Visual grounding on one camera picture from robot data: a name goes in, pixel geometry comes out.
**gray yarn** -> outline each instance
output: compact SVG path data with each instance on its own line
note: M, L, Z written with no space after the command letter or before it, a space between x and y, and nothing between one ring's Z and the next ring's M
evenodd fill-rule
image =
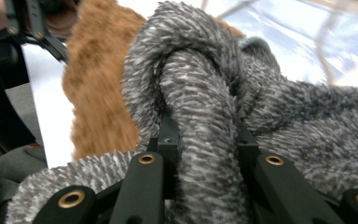
M145 150L161 115L178 122L179 197L168 223L247 223L235 137L243 120L260 148L281 154L313 187L339 198L358 188L358 89L288 81L261 39L240 43L199 9L165 2L134 40L123 95ZM28 177L7 223L31 223L54 192L118 182L134 153L90 157Z

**black plastic bracket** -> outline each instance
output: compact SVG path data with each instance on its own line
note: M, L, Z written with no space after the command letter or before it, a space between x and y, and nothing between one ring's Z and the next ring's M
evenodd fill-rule
M20 43L37 44L46 49L57 61L67 62L66 46L50 33L45 14L38 0L25 0L27 17L31 23L28 30L23 14L24 4L18 0L5 0L7 7L7 31Z
M164 200L175 197L180 141L177 124L169 117L163 118L158 138L150 140L146 152L131 159L124 180L97 195L85 187L63 189L50 198L34 223L162 223ZM244 126L240 127L238 142L239 164L254 210L254 224L358 223L358 189L348 190L338 202L316 191L291 161L262 153ZM78 208L62 209L59 200L79 189L87 200Z

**brown fuzzy fabric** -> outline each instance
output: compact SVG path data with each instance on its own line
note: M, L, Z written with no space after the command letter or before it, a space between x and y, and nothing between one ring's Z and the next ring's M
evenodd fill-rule
M74 160L135 149L139 131L121 94L124 60L145 19L113 0L83 0L68 40L63 90L74 105ZM231 33L243 34L221 21Z

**gray knitted fabric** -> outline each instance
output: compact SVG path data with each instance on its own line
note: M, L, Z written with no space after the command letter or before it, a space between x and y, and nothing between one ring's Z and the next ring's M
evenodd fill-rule
M131 45L123 94L141 130L137 152L157 136L164 113L178 122L179 196L167 207L167 223L248 222L235 150L242 121L262 150L294 161L316 189L339 198L358 188L358 89L286 80L266 42L239 41L199 9L159 5ZM99 192L118 182L133 154L90 157L30 176L7 223L31 223L66 186Z

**white surface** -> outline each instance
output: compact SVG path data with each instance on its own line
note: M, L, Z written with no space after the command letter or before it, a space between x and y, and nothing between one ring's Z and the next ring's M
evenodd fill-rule
M223 20L248 36L265 39L282 74L291 80L326 82L318 54L321 47L331 83L358 87L358 11L338 14L335 25L321 33L324 42L319 44L320 31L327 20L331 22L331 15L330 8L303 0L258 0L242 4Z
M171 0L173 2L184 2L193 7L201 7L202 0ZM238 2L244 0L207 0L205 11L215 17L221 15L230 7L234 6ZM117 1L123 7L130 7L144 17L153 15L154 10L158 7L158 2L161 1L140 1L140 0L118 0Z
M74 150L70 139L73 106L62 90L65 63L57 62L48 51L38 46L25 45L22 48L48 167L65 165L71 160Z

